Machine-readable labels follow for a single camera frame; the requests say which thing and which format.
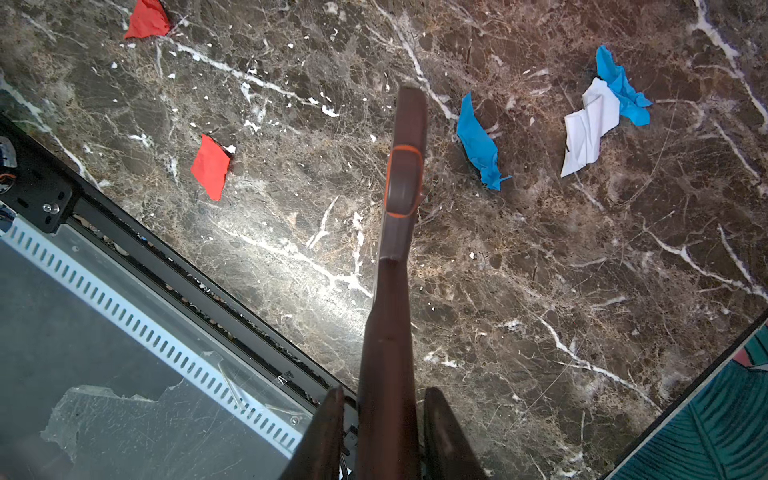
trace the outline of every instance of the white paper piece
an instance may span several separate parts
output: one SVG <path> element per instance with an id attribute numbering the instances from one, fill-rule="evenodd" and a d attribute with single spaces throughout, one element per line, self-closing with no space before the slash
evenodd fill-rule
<path id="1" fill-rule="evenodd" d="M 600 155 L 600 137 L 619 125 L 619 99 L 608 84 L 595 78 L 581 96 L 584 109 L 565 117 L 565 162 L 560 177 L 593 164 Z"/>

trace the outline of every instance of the blue paper piece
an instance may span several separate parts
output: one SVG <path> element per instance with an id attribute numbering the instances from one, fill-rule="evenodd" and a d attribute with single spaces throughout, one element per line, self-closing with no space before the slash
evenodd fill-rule
<path id="1" fill-rule="evenodd" d="M 462 139 L 469 161 L 480 170 L 482 183 L 491 190 L 501 190 L 500 183 L 511 177 L 502 178 L 501 172 L 498 171 L 496 165 L 498 148 L 475 118 L 475 111 L 472 109 L 472 92 L 467 93 L 462 100 L 462 113 L 458 116 L 456 134 Z"/>
<path id="2" fill-rule="evenodd" d="M 653 104 L 645 98 L 645 95 L 637 93 L 627 80 L 627 72 L 624 67 L 614 63 L 614 56 L 601 45 L 598 48 L 598 75 L 608 83 L 608 88 L 616 94 L 619 99 L 619 115 L 629 118 L 633 124 L 641 127 L 650 123 L 650 114 L 644 107 Z"/>

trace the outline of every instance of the brown marble surface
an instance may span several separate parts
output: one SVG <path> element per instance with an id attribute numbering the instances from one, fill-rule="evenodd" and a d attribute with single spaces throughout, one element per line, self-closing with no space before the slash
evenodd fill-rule
<path id="1" fill-rule="evenodd" d="M 494 478 L 597 478 L 766 306 L 762 0 L 0 6 L 2 112 L 353 388 L 398 86 L 429 93 L 419 393 Z M 601 44 L 655 102 L 559 177 Z M 491 129 L 500 193 L 455 136 Z M 220 202 L 190 173 L 237 148 Z"/>

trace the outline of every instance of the crumpled paper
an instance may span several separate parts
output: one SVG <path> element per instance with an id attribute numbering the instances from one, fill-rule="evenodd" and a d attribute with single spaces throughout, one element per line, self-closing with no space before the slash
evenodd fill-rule
<path id="1" fill-rule="evenodd" d="M 596 55 L 598 61 L 598 76 L 608 83 L 608 87 L 619 99 L 619 114 L 629 118 L 633 124 L 641 127 L 650 123 L 650 114 L 644 107 L 650 107 L 653 102 L 645 95 L 637 93 L 627 80 L 624 67 L 614 63 L 614 56 L 601 45 Z"/>
<path id="2" fill-rule="evenodd" d="M 560 177 L 593 164 L 600 155 L 600 137 L 619 125 L 621 103 L 607 82 L 595 78 L 581 100 L 584 109 L 565 117 L 567 150 Z"/>
<path id="3" fill-rule="evenodd" d="M 224 177 L 230 167 L 230 158 L 213 138 L 203 135 L 203 143 L 192 163 L 192 174 L 208 192 L 211 200 L 221 200 Z"/>
<path id="4" fill-rule="evenodd" d="M 501 182 L 511 177 L 502 178 L 498 171 L 498 148 L 475 118 L 472 92 L 467 93 L 462 100 L 462 113 L 458 116 L 456 134 L 464 144 L 469 161 L 480 170 L 480 181 L 491 190 L 501 190 Z"/>
<path id="5" fill-rule="evenodd" d="M 170 23 L 163 5 L 158 0 L 137 0 L 131 23 L 125 38 L 164 37 L 170 31 Z"/>

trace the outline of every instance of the crumpled red paper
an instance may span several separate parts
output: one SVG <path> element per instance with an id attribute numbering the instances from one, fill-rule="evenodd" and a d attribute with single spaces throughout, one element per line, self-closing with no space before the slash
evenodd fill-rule
<path id="1" fill-rule="evenodd" d="M 169 31 L 168 17 L 158 0 L 136 1 L 136 8 L 131 15 L 131 23 L 128 31 L 125 32 L 125 38 L 146 38 L 152 35 L 163 37 Z"/>
<path id="2" fill-rule="evenodd" d="M 192 174 L 205 187 L 211 200 L 221 200 L 224 177 L 230 166 L 230 158 L 213 138 L 203 135 L 203 144 L 192 163 Z"/>

